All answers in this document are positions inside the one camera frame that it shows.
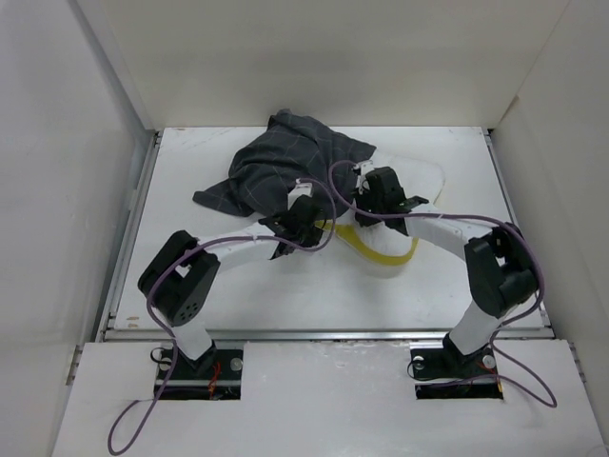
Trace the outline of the cream pillow with yellow edge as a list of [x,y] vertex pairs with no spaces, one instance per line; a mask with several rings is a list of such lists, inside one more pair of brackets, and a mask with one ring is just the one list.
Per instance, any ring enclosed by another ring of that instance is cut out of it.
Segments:
[[442,167],[421,159],[375,152],[367,160],[343,159],[328,170],[328,185],[346,213],[335,234],[366,261],[401,268],[413,257],[418,239],[406,233],[403,219],[378,219],[435,203],[442,193]]

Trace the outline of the dark grey checked pillowcase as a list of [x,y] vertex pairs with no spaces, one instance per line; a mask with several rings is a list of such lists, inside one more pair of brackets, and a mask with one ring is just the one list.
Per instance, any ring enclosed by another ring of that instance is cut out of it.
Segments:
[[325,184],[330,166],[367,161],[376,149],[313,117],[281,109],[269,117],[264,133],[236,152],[227,178],[195,191],[192,201],[232,216],[270,216],[287,209],[287,195],[298,179]]

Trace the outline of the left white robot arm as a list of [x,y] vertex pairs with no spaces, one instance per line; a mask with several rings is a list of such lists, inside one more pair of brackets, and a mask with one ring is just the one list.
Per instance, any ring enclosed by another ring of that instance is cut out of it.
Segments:
[[172,338],[176,360],[188,375],[207,375],[217,358],[215,342],[198,316],[216,276],[296,250],[318,249],[323,230],[316,223],[323,214],[312,197],[303,195],[289,209],[220,238],[200,241],[185,230],[168,238],[137,287],[150,317]]

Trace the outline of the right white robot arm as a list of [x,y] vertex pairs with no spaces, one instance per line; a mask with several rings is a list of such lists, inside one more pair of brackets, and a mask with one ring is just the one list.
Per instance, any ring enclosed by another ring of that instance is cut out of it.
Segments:
[[505,317],[539,289],[531,254],[515,226],[474,216],[442,215],[427,199],[408,197],[390,167],[362,162],[353,168],[355,219],[361,227],[384,224],[448,251],[466,265],[472,302],[446,333],[442,347],[414,351],[419,380],[466,378],[488,355],[487,345]]

